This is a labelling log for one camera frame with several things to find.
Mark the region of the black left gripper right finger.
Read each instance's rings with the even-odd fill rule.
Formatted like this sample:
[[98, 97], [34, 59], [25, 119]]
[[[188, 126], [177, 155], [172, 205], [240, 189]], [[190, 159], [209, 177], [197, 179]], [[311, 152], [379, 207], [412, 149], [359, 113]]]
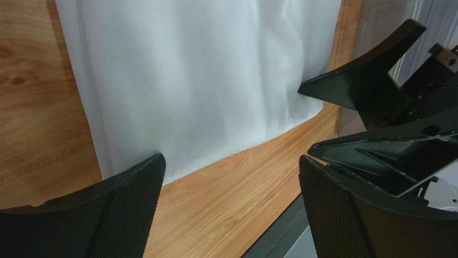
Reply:
[[318, 257], [457, 257], [457, 213], [394, 197], [301, 156]]

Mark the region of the white t shirt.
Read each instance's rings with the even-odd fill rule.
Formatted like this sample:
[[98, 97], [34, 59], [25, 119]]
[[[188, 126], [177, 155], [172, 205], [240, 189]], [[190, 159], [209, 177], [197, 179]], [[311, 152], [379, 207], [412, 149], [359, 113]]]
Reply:
[[324, 103], [340, 1], [57, 1], [102, 178], [155, 153], [164, 184], [267, 142]]

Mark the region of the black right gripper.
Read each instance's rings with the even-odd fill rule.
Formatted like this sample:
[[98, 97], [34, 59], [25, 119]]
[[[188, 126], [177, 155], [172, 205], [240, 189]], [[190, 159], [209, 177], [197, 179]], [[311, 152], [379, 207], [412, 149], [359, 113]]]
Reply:
[[434, 44], [401, 88], [389, 75], [425, 31], [408, 19], [366, 54], [300, 85], [301, 95], [357, 111], [368, 130], [318, 142], [309, 155], [393, 196], [457, 160], [457, 46]]

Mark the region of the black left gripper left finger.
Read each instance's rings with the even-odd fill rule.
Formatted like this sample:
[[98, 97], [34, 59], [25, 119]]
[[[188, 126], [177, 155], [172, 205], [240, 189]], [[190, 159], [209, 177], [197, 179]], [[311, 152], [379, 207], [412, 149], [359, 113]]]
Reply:
[[134, 167], [39, 206], [1, 210], [1, 257], [142, 257], [166, 160]]

